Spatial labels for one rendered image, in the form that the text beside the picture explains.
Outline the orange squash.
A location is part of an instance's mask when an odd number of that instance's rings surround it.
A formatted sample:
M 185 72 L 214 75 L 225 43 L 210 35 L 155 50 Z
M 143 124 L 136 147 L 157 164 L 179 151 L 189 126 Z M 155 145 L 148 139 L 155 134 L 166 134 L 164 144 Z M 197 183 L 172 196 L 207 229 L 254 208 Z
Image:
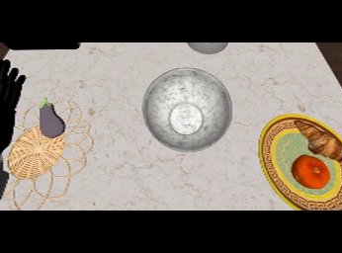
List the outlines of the orange squash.
M 291 176 L 308 189 L 322 189 L 330 181 L 330 172 L 324 162 L 309 155 L 300 155 L 291 163 Z

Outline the yellow patterned plate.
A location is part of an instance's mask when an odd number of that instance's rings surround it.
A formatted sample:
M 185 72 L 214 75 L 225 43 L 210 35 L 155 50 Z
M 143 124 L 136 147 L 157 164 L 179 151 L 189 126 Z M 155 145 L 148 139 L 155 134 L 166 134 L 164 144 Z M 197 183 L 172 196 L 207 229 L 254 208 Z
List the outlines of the yellow patterned plate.
M 294 121 L 313 125 L 342 144 L 340 135 L 313 118 L 296 114 L 274 118 L 263 128 L 259 141 L 259 156 L 268 181 L 277 194 L 296 210 L 342 211 L 342 163 L 309 151 L 308 140 Z M 330 180 L 321 189 L 303 187 L 291 176 L 291 164 L 300 155 L 309 155 L 325 164 Z

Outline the grey metal bowl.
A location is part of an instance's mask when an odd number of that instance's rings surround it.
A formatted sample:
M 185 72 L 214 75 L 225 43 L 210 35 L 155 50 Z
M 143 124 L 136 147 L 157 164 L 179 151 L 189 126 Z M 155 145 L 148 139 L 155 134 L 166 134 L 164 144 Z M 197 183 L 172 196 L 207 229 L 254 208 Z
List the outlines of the grey metal bowl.
M 177 68 L 152 82 L 142 105 L 148 130 L 158 142 L 180 152 L 210 147 L 232 119 L 232 102 L 217 78 L 195 68 Z

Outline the brown croissant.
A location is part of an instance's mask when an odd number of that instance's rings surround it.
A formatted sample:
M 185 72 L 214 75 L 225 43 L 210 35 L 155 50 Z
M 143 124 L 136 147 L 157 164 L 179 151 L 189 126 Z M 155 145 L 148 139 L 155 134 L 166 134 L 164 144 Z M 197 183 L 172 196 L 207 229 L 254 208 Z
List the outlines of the brown croissant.
M 293 123 L 308 140 L 309 151 L 342 163 L 342 142 L 337 137 L 303 121 Z

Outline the purple eggplant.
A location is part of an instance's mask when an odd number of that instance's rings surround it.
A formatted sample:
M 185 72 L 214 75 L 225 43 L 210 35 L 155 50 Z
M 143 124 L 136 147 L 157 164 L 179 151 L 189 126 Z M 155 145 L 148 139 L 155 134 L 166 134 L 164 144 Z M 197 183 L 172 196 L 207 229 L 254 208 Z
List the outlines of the purple eggplant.
M 64 133 L 65 124 L 47 99 L 40 105 L 40 131 L 43 136 L 55 138 Z

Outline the wicker placemat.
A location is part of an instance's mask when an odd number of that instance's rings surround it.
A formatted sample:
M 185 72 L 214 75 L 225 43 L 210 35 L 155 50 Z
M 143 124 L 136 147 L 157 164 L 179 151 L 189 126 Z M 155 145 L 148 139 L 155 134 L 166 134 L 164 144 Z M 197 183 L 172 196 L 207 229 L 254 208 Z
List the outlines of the wicker placemat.
M 15 135 L 3 156 L 10 178 L 0 209 L 38 210 L 47 201 L 65 195 L 71 178 L 86 166 L 93 137 L 81 109 L 75 102 L 65 99 L 52 101 L 64 122 L 64 132 L 58 137 L 47 138 L 40 130 L 44 104 L 37 102 L 16 114 Z

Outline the grey round object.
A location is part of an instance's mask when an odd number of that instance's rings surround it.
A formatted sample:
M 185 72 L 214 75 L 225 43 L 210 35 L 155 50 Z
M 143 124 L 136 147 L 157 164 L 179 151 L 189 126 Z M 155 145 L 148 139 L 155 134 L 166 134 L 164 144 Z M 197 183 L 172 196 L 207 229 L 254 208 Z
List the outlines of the grey round object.
M 189 42 L 189 48 L 203 54 L 214 54 L 228 46 L 226 42 Z

